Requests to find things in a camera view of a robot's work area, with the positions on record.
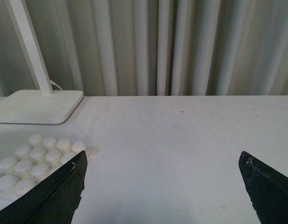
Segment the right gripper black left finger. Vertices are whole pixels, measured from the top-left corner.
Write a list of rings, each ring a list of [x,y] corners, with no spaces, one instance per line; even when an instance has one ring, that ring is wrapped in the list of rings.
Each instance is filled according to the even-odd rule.
[[[84,190],[88,160],[81,151],[0,211],[0,224],[69,224]]]

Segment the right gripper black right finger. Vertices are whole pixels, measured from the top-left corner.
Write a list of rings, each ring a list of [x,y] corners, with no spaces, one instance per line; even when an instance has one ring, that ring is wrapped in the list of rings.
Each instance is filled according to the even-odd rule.
[[[245,151],[238,165],[259,221],[288,224],[288,177]]]

